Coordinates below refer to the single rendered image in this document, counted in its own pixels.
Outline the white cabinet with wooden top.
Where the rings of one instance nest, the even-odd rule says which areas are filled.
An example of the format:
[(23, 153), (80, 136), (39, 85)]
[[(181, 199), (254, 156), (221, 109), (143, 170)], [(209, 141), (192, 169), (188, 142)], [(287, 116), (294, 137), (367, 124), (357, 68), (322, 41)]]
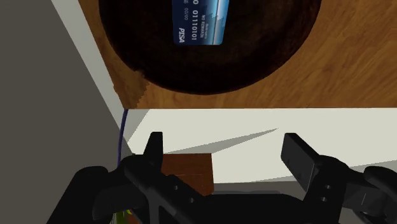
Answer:
[(290, 180), (287, 135), (397, 161), (397, 0), (52, 0), (129, 153), (212, 160), (211, 188)]

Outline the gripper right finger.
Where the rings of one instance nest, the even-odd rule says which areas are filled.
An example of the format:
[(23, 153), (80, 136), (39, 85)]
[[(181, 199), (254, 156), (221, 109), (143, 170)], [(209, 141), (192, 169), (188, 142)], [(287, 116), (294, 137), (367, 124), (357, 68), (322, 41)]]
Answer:
[(369, 165), (363, 172), (320, 155), (298, 134), (284, 135), (281, 160), (305, 190), (304, 224), (340, 224), (343, 208), (365, 224), (397, 224), (397, 172)]

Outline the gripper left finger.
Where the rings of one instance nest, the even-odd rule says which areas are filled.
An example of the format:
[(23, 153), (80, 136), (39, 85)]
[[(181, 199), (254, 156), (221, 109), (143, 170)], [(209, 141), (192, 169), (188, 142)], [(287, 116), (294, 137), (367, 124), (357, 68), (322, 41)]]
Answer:
[(163, 155), (163, 134), (152, 132), (144, 153), (125, 157), (114, 171), (79, 170), (46, 224), (110, 224), (128, 209), (142, 224), (202, 224), (201, 194), (161, 172)]

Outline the dark brown round bowl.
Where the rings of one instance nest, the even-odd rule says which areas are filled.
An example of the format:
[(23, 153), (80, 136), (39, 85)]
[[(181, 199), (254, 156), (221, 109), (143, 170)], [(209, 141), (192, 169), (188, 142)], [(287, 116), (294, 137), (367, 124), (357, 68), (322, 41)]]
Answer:
[(302, 46), (322, 0), (229, 0), (220, 45), (176, 45), (172, 0), (98, 0), (116, 54), (148, 81), (210, 95), (252, 85)]

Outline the blue bank card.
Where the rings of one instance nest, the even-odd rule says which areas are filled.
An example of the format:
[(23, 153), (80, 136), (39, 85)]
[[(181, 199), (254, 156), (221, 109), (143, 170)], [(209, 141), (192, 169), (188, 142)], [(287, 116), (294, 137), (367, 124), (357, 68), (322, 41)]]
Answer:
[(172, 0), (173, 40), (176, 45), (220, 45), (229, 0)]

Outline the brown wooden box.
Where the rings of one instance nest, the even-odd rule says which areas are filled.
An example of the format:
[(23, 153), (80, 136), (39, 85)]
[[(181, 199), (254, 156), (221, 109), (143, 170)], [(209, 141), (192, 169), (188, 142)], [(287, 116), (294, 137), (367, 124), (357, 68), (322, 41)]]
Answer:
[(214, 192), (210, 153), (164, 154), (162, 172), (177, 176), (201, 195)]

